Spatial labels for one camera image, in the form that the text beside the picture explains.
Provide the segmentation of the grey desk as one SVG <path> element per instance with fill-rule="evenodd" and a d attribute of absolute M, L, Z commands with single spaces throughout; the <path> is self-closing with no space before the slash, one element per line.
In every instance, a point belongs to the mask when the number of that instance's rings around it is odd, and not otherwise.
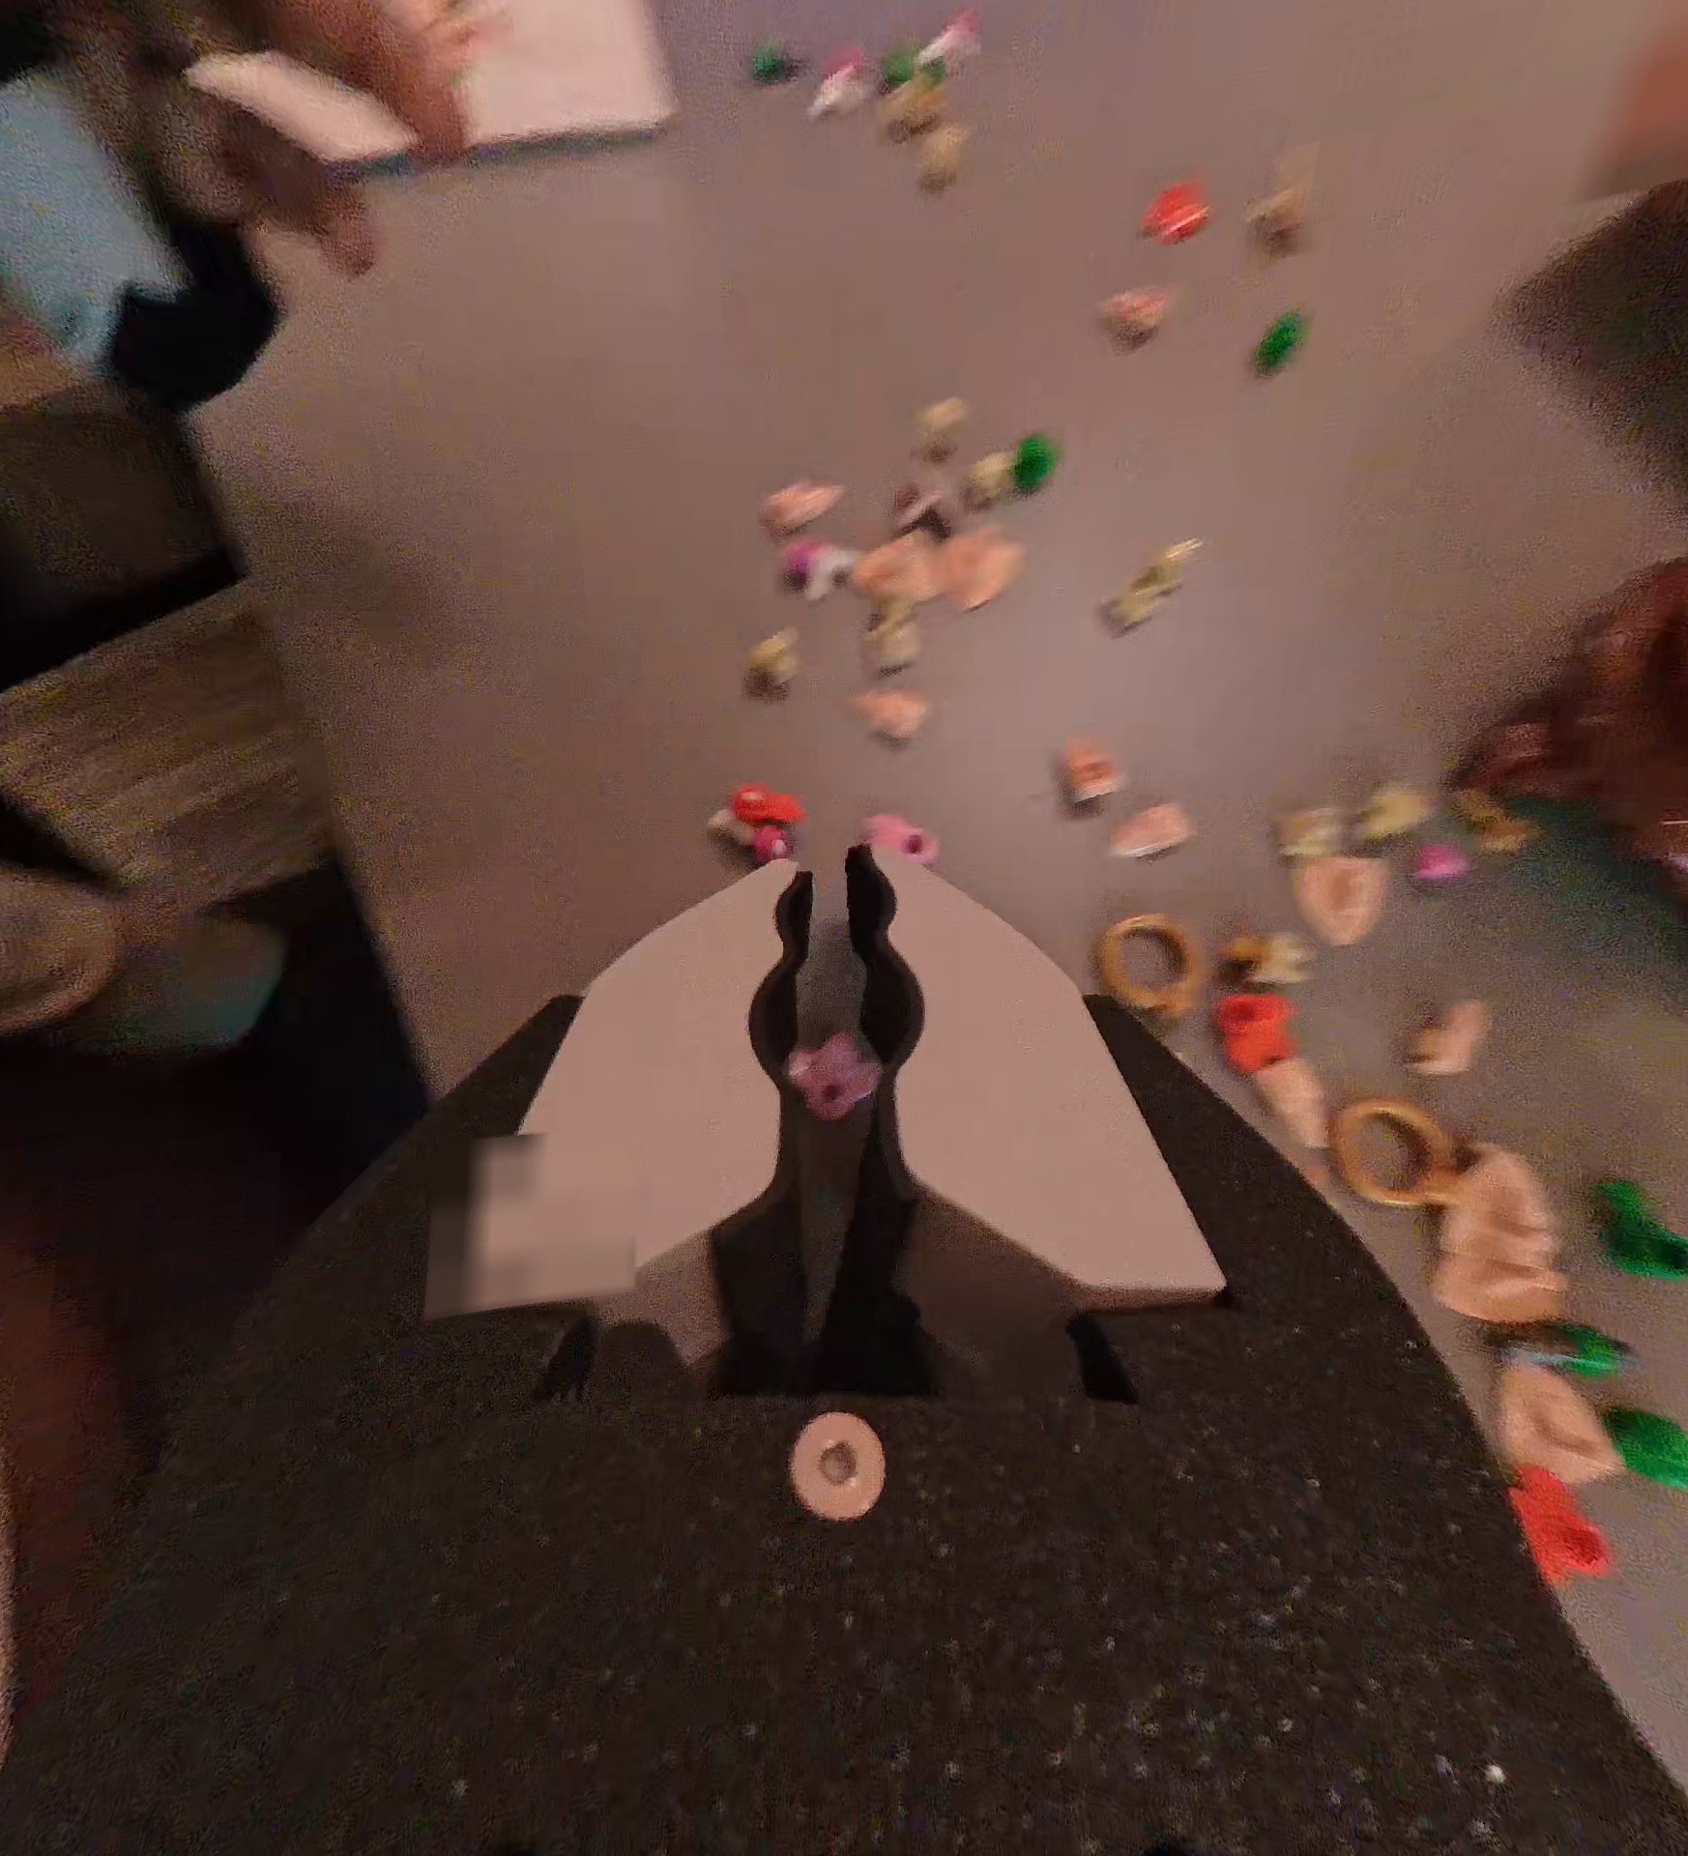
<path fill-rule="evenodd" d="M 443 1092 L 548 996 L 715 889 L 704 818 L 741 779 L 809 804 L 824 938 L 803 1004 L 848 1008 L 840 864 L 902 804 L 949 697 L 908 668 L 922 722 L 871 726 L 859 536 L 888 538 L 918 411 L 970 386 L 896 384 L 883 411 L 818 407 L 813 374 L 737 406 L 785 314 L 815 312 L 813 209 L 896 252 L 939 209 L 873 110 L 805 118 L 750 89 L 754 34 L 813 58 L 933 30 L 951 3 L 663 3 L 678 97 L 643 145 L 503 159 L 377 186 L 381 266 L 342 289 L 286 258 L 291 320 L 206 446 L 231 497 L 284 668 L 319 730 L 344 854 Z M 1460 734 L 1548 682 L 1585 615 L 1688 549 L 1688 507 L 1517 338 L 1507 295 L 1598 219 L 1577 176 L 1503 270 L 1515 349 L 1557 472 L 1540 501 L 1587 538 L 1503 567 L 1532 654 Z"/>

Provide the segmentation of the pink flower brick piece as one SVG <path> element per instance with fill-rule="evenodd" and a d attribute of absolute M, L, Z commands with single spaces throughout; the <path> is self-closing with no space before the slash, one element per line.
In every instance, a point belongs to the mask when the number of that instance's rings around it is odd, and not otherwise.
<path fill-rule="evenodd" d="M 881 1074 L 875 1051 L 850 1031 L 834 1031 L 815 1045 L 795 1047 L 785 1057 L 785 1082 L 807 1111 L 824 1123 L 840 1121 L 863 1101 L 871 1101 Z"/>

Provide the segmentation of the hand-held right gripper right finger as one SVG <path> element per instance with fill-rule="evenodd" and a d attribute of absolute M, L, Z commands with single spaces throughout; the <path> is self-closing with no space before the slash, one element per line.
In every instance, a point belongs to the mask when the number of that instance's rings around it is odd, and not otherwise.
<path fill-rule="evenodd" d="M 888 847 L 846 858 L 922 1307 L 1204 1303 L 1225 1272 L 1079 987 Z"/>

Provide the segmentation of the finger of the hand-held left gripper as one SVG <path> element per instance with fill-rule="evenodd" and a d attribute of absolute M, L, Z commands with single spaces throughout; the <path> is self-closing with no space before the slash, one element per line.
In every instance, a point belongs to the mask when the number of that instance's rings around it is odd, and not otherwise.
<path fill-rule="evenodd" d="M 383 102 L 282 52 L 196 58 L 188 87 L 325 163 L 385 163 L 414 149 L 412 130 Z"/>

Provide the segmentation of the person's left hand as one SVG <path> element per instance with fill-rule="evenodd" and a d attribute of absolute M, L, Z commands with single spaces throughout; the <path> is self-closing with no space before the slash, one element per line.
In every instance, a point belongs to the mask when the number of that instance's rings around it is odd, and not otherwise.
<path fill-rule="evenodd" d="M 284 54 L 363 95 L 433 167 L 468 153 L 461 64 L 484 27 L 484 9 L 461 1 L 220 3 L 247 46 Z M 352 182 L 255 120 L 227 128 L 225 143 L 227 168 L 245 188 L 253 219 L 315 238 L 346 273 L 373 266 L 375 233 Z"/>

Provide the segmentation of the scattered small brick pieces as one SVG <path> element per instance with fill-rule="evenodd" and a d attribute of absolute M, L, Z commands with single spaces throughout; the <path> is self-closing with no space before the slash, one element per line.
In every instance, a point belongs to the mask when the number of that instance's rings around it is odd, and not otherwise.
<path fill-rule="evenodd" d="M 1659 3 L 1048 3 L 980 40 L 842 60 L 815 110 L 885 89 L 929 205 L 914 252 L 815 207 L 820 304 L 737 406 L 970 386 L 918 411 L 888 538 L 859 536 L 873 730 L 922 821 L 871 841 L 1030 923 L 1161 913 L 1196 936 L 1233 1090 L 1320 1169 L 1314 1088 L 1489 1014 L 1462 1090 L 1559 1171 L 1618 1123 L 1600 1020 L 1688 932 L 1565 800 L 1429 790 L 1524 670 L 1503 567 L 1587 538 L 1495 332 L 1526 221 L 1561 201 Z"/>

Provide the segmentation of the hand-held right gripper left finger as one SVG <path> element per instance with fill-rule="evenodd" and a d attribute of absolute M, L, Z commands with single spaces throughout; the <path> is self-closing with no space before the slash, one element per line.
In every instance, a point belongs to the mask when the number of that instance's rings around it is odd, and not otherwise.
<path fill-rule="evenodd" d="M 748 1014 L 803 868 L 768 862 L 593 979 L 496 1150 L 500 1284 L 636 1284 L 710 1265 L 780 1165 L 782 1094 Z"/>

